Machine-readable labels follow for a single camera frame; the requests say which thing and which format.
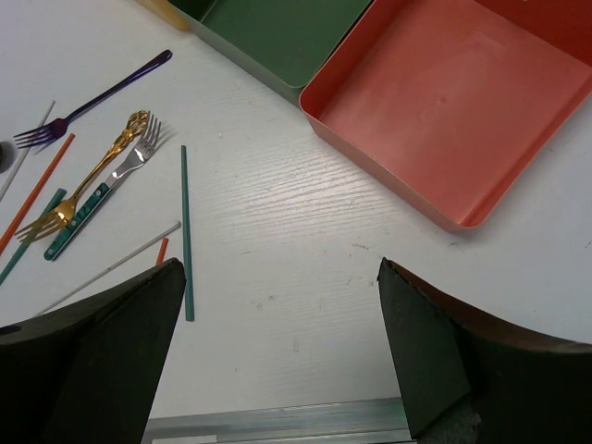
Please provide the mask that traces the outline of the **teal chopstick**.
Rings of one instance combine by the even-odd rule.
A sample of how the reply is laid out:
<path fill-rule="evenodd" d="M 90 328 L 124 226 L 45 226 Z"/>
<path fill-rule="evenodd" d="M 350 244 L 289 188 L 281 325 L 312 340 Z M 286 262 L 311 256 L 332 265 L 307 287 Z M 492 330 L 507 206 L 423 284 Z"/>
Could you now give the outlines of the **teal chopstick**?
<path fill-rule="evenodd" d="M 193 298 L 193 274 L 191 257 L 191 221 L 189 202 L 189 175 L 187 146 L 182 145 L 181 150 L 181 205 L 182 205 L 182 230 L 183 230 L 183 264 L 186 278 L 184 293 L 185 319 L 187 322 L 195 320 L 195 308 Z"/>
<path fill-rule="evenodd" d="M 59 188 L 49 203 L 45 206 L 42 216 L 46 216 L 49 214 L 56 206 L 58 206 L 63 198 L 65 197 L 67 191 L 64 189 Z M 19 247 L 16 249 L 12 257 L 9 259 L 8 263 L 6 264 L 5 268 L 1 272 L 0 276 L 0 284 L 3 284 L 6 278 L 9 276 L 15 265 L 18 263 L 22 255 L 27 251 L 29 245 L 31 244 L 31 239 L 33 238 L 32 234 L 28 234 L 25 237 L 25 241 L 23 241 Z"/>

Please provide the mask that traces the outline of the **purple iridescent fork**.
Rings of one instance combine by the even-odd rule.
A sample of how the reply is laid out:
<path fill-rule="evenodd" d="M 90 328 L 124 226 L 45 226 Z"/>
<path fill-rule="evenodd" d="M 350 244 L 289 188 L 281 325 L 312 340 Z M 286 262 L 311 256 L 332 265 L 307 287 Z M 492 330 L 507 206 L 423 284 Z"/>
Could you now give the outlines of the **purple iridescent fork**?
<path fill-rule="evenodd" d="M 58 117 L 49 123 L 42 125 L 36 129 L 30 129 L 14 136 L 14 142 L 18 149 L 32 148 L 47 143 L 52 143 L 59 140 L 67 132 L 68 126 L 77 118 L 83 116 L 85 113 L 98 106 L 100 103 L 111 97 L 115 93 L 118 93 L 122 89 L 131 85 L 134 81 L 140 79 L 146 74 L 154 71 L 155 69 L 164 65 L 173 56 L 171 50 L 166 49 L 159 55 L 148 61 L 146 64 L 141 66 L 132 72 L 128 77 L 121 80 L 108 90 L 102 92 L 91 101 L 79 108 L 72 111 L 66 117 Z"/>

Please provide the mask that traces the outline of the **white chopstick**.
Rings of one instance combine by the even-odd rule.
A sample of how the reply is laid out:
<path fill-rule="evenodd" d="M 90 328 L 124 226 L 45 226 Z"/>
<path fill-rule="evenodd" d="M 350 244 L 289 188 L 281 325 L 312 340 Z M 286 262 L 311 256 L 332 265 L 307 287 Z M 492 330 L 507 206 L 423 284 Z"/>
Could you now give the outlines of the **white chopstick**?
<path fill-rule="evenodd" d="M 56 101 L 53 100 L 52 103 L 50 104 L 50 106 L 48 107 L 47 111 L 45 112 L 42 120 L 40 121 L 38 127 L 40 128 L 42 125 L 44 125 L 46 123 L 46 120 L 49 118 L 54 106 L 56 104 Z M 2 201 L 8 191 L 8 189 L 10 188 L 15 176 L 18 174 L 22 164 L 24 163 L 26 157 L 28 156 L 29 153 L 29 148 L 26 149 L 21 149 L 19 151 L 18 157 L 16 159 L 16 161 L 14 162 L 13 166 L 11 167 L 9 173 L 8 173 L 8 177 L 5 181 L 5 183 L 3 184 L 3 186 L 1 187 L 1 191 L 0 191 L 0 201 Z"/>
<path fill-rule="evenodd" d="M 160 240 L 164 239 L 169 234 L 175 232 L 176 230 L 178 230 L 179 228 L 181 228 L 181 226 L 182 226 L 182 223 L 180 221 L 176 221 L 170 228 L 167 228 L 166 230 L 162 231 L 161 233 L 159 233 L 158 235 L 156 235 L 152 239 L 150 239 L 147 242 L 145 242 L 143 245 L 141 245 L 138 248 L 136 248 L 135 250 L 133 250 L 131 253 L 128 253 L 127 255 L 121 257 L 120 259 L 118 259 L 117 261 L 115 261 L 112 265 L 110 265 L 107 268 L 105 268 L 104 270 L 100 271 L 95 276 L 93 276 L 93 277 L 87 279 L 86 281 L 82 282 L 74 290 L 69 291 L 64 296 L 62 296 L 59 299 L 55 300 L 54 302 L 51 302 L 50 304 L 46 305 L 41 311 L 37 312 L 34 315 L 34 317 L 43 315 L 43 314 L 45 314 L 45 313 L 53 310 L 55 307 L 57 307 L 61 303 L 65 302 L 70 297 L 74 296 L 75 294 L 77 294 L 81 290 L 87 288 L 88 286 L 92 285 L 98 279 L 104 277 L 105 275 L 107 275 L 108 273 L 110 273 L 113 270 L 117 269 L 121 265 L 127 263 L 133 257 L 135 257 L 138 254 L 142 253 L 146 249 L 152 247 L 154 244 L 158 243 Z"/>

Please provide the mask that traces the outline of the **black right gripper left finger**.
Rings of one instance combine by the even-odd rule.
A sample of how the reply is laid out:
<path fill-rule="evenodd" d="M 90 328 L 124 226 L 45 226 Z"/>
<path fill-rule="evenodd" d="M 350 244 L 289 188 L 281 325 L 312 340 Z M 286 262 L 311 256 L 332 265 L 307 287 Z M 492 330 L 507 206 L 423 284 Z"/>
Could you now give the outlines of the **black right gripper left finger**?
<path fill-rule="evenodd" d="M 1 329 L 4 443 L 139 443 L 185 289 L 176 258 Z"/>

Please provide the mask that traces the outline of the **ornate gold fork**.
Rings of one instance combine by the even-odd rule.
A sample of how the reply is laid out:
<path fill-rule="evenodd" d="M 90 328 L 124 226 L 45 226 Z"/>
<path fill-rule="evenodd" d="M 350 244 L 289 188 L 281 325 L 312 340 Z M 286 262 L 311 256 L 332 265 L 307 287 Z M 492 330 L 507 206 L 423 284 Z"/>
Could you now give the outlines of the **ornate gold fork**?
<path fill-rule="evenodd" d="M 34 222 L 17 231 L 15 237 L 18 241 L 25 241 L 25 237 L 28 234 L 33 235 L 31 242 L 38 241 L 64 228 L 76 214 L 77 204 L 82 194 L 88 189 L 98 174 L 101 173 L 121 152 L 123 152 L 136 137 L 143 133 L 150 117 L 151 113 L 146 110 L 140 110 L 130 115 L 125 129 L 122 130 L 103 158 L 86 176 L 71 196 L 66 200 L 63 200 L 46 216 L 40 216 Z"/>

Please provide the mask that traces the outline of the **orange chopstick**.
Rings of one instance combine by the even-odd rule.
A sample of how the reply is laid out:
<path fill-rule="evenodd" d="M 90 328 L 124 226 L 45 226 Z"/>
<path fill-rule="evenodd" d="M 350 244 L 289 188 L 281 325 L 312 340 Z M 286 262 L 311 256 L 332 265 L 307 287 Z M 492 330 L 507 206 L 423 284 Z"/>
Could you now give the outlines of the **orange chopstick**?
<path fill-rule="evenodd" d="M 44 171 L 44 173 L 38 179 L 37 183 L 35 184 L 35 186 L 31 190 L 31 192 L 29 193 L 27 198 L 24 200 L 24 202 L 21 205 L 21 207 L 19 208 L 19 210 L 16 212 L 15 216 L 13 217 L 13 220 L 7 226 L 5 232 L 3 233 L 3 236 L 1 237 L 1 253 L 4 252 L 6 246 L 9 244 L 12 236 L 16 233 L 17 228 L 22 223 L 26 214 L 28 214 L 28 212 L 30 211 L 33 203 L 35 202 L 35 200 L 37 199 L 37 197 L 41 193 L 43 187 L 45 186 L 45 184 L 47 183 L 49 178 L 52 176 L 53 172 L 56 170 L 57 166 L 59 165 L 59 162 L 61 161 L 65 152 L 68 150 L 69 146 L 72 144 L 75 137 L 76 137 L 76 135 L 74 133 L 70 133 L 68 135 L 68 137 L 66 138 L 66 141 L 64 142 L 62 147 L 59 149 L 59 151 L 56 153 L 54 159 L 51 161 L 51 163 L 48 165 L 47 169 Z"/>
<path fill-rule="evenodd" d="M 159 251 L 158 251 L 158 255 L 157 255 L 156 263 L 155 263 L 156 265 L 160 265 L 163 263 L 165 256 L 166 256 L 168 243 L 169 243 L 168 237 L 164 237 L 162 239 L 160 247 L 159 247 Z"/>

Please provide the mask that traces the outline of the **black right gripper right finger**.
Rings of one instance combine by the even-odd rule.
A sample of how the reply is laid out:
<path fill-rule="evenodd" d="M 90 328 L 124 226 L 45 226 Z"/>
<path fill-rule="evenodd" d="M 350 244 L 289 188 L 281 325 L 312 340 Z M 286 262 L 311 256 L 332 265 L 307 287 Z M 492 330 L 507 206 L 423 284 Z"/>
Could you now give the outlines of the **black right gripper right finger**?
<path fill-rule="evenodd" d="M 500 319 L 387 259 L 377 282 L 414 440 L 590 441 L 589 344 Z"/>

